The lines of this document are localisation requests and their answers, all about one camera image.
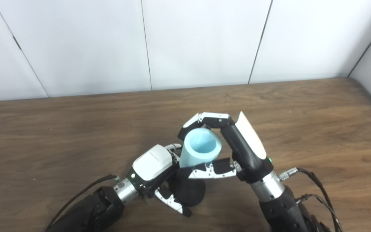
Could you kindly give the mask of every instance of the black robotic forearm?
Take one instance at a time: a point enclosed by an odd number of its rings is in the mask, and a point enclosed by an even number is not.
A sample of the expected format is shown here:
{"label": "black robotic forearm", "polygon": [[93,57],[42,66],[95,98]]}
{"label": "black robotic forearm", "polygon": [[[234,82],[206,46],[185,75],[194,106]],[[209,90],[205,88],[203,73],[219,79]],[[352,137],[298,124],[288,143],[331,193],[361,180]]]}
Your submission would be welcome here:
{"label": "black robotic forearm", "polygon": [[101,187],[50,226],[47,232],[100,232],[118,221],[124,204],[112,187]]}

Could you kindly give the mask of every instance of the silver metal connector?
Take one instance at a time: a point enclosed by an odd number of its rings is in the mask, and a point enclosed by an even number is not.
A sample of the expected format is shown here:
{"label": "silver metal connector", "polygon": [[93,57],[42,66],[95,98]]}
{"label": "silver metal connector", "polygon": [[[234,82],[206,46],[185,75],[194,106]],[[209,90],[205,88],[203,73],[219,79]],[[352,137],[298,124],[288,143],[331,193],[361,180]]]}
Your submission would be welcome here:
{"label": "silver metal connector", "polygon": [[298,172],[297,168],[292,168],[287,171],[284,171],[279,174],[279,180],[280,181],[285,181],[286,179],[289,179],[291,176],[296,174]]}
{"label": "silver metal connector", "polygon": [[233,163],[230,165],[232,168],[234,168],[237,172],[240,172],[242,170],[241,166],[237,161],[233,161]]}

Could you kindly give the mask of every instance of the wooden table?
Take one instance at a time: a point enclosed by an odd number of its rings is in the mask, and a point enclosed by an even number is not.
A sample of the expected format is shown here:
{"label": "wooden table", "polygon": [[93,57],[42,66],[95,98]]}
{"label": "wooden table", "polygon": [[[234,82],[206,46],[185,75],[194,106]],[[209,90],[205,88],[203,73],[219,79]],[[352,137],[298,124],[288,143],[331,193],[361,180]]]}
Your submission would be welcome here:
{"label": "wooden table", "polygon": [[[312,170],[345,231],[371,231],[371,97],[349,78],[1,101],[0,231],[42,231],[89,183],[124,176],[153,145],[179,142],[195,113],[237,118],[240,110],[278,172]],[[223,147],[220,157],[230,156]],[[108,231],[268,231],[249,185],[236,177],[206,184],[191,218],[137,198]],[[285,184],[297,196],[321,195],[303,174]],[[332,227],[322,204],[305,205]]]}

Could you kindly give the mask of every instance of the cable connector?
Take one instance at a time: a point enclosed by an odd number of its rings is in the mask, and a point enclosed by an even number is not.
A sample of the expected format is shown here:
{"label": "cable connector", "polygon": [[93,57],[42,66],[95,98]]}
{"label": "cable connector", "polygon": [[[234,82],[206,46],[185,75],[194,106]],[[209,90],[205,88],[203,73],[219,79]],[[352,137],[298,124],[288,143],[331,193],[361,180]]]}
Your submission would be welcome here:
{"label": "cable connector", "polygon": [[292,168],[292,169],[289,169],[287,171],[284,171],[284,172],[279,174],[279,176],[278,176],[279,180],[284,181],[286,179],[289,179],[291,176],[293,176],[297,172],[298,172],[297,168]]}

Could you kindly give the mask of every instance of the robot finger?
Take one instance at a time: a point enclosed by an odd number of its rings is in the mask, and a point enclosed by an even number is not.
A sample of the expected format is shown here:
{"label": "robot finger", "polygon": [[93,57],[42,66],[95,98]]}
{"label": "robot finger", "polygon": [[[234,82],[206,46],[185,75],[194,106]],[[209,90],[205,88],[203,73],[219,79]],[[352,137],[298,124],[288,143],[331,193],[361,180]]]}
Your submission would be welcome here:
{"label": "robot finger", "polygon": [[189,179],[216,179],[236,175],[234,163],[230,164],[230,158],[214,160],[211,163],[201,163],[193,167],[185,167],[177,170],[178,178]]}
{"label": "robot finger", "polygon": [[165,186],[160,186],[154,192],[156,198],[161,200],[164,204],[171,207],[173,210],[178,213],[183,214],[186,217],[191,216],[191,210],[188,207],[185,207],[181,202],[174,197],[174,194]]}

